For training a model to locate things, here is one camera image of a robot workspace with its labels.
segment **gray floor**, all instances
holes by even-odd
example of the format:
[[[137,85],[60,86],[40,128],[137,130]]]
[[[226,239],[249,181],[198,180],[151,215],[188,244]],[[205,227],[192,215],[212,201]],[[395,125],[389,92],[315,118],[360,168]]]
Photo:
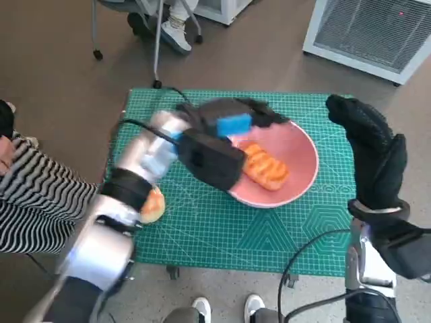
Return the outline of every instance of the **gray floor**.
[[[389,82],[316,57],[301,46],[314,1],[266,0],[251,6],[229,29],[202,21],[205,44],[188,57],[162,48],[160,75],[180,88],[255,89],[353,94],[382,110],[409,141],[409,165],[402,197],[412,206],[411,220],[429,225],[431,209],[431,109],[428,91],[431,60],[410,82],[395,89]],[[147,87],[152,41],[142,44],[125,16],[100,10],[100,42],[105,60],[91,55],[90,0],[3,1],[0,11],[0,97],[18,107],[17,128],[37,136],[44,149],[97,181],[106,156],[108,132],[131,87]],[[52,257],[43,257],[53,267]],[[158,266],[135,267],[136,280],[112,299],[108,310],[117,322],[160,322],[175,306],[198,295],[213,305],[214,322],[241,322],[250,292],[274,308],[278,275],[185,269],[169,281]],[[0,255],[0,318],[20,318],[48,288],[24,256]],[[341,279],[302,277],[284,293],[285,311],[343,290]],[[419,282],[400,282],[399,307],[405,322],[429,322],[431,293]],[[341,322],[337,304],[294,322]],[[103,322],[110,322],[104,314]]]

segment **person's hand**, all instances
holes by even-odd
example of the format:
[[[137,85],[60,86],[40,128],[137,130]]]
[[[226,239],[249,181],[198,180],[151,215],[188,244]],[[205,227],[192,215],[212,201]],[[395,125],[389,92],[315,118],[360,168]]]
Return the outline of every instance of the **person's hand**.
[[[0,138],[0,176],[6,175],[12,166],[13,154],[15,147],[12,142],[5,136]]]
[[[404,135],[393,136],[384,116],[357,99],[332,95],[326,106],[354,152],[356,198],[372,210],[398,207],[407,165]]]

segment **pink bowl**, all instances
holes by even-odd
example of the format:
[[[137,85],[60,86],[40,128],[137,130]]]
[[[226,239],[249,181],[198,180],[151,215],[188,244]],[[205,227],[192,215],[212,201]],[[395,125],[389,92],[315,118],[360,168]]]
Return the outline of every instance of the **pink bowl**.
[[[273,157],[289,167],[290,175],[281,189],[266,190],[242,173],[230,194],[238,201],[258,208],[279,207],[303,195],[316,179],[319,156],[311,138],[296,123],[274,124],[253,128],[247,135],[230,138],[234,146],[244,141],[258,143]]]

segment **green cutting mat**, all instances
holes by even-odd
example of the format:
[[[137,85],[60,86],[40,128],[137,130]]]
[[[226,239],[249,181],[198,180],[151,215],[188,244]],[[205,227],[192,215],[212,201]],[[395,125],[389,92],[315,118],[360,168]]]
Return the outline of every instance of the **green cutting mat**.
[[[160,188],[166,212],[136,237],[137,260],[246,271],[282,272],[293,253],[318,234],[347,228],[347,200],[354,197],[352,153],[344,130],[327,118],[325,94],[268,92],[185,91],[192,103],[218,97],[265,100],[276,111],[297,122],[314,140],[320,157],[319,175],[300,199],[276,209],[242,205],[190,175],[177,161]],[[175,92],[134,89],[126,117],[147,120],[157,109],[169,110],[181,102]],[[114,156],[140,129],[125,125]],[[294,272],[343,276],[348,234],[323,238],[296,262]]]

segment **bread roll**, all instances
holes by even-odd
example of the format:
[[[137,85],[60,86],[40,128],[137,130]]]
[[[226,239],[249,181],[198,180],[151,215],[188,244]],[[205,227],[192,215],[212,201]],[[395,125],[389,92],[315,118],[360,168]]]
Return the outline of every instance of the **bread roll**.
[[[160,189],[155,186],[141,209],[141,222],[145,224],[156,222],[163,215],[164,210],[164,195],[160,192]]]
[[[244,173],[267,190],[279,190],[289,176],[287,165],[270,156],[257,143],[242,150],[247,154]]]

